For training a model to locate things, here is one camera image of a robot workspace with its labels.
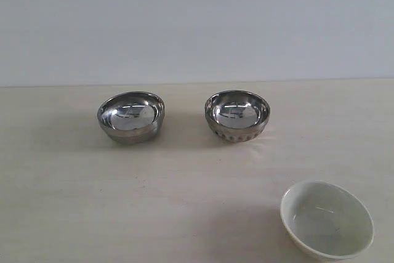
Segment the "patterned stainless steel bowl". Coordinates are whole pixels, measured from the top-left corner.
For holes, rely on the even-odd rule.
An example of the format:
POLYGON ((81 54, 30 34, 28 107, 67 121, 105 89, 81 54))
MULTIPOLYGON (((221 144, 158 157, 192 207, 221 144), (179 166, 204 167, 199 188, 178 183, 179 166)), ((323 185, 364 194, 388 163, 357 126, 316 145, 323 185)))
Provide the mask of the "patterned stainless steel bowl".
POLYGON ((263 97, 242 90, 216 93, 204 106, 211 131, 231 143, 247 142, 261 135, 270 113, 270 105, 263 97))

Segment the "plain stainless steel bowl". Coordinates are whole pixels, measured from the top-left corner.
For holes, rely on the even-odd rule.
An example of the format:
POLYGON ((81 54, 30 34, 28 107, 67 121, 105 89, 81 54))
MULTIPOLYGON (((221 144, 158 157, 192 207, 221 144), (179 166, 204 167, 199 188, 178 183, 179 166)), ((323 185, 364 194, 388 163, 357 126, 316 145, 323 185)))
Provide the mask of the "plain stainless steel bowl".
POLYGON ((144 91, 118 94, 106 100, 97 111, 101 129, 113 141, 133 145, 157 136, 165 117, 161 97, 144 91))

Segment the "white ceramic bowl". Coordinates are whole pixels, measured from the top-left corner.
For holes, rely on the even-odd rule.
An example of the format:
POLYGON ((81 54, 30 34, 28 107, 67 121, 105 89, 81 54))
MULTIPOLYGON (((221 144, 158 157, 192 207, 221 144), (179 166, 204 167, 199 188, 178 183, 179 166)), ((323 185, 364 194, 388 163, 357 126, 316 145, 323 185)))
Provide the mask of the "white ceramic bowl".
POLYGON ((322 181, 302 181, 284 193, 279 214, 294 244, 320 261, 357 257, 374 240, 365 205, 346 189, 322 181))

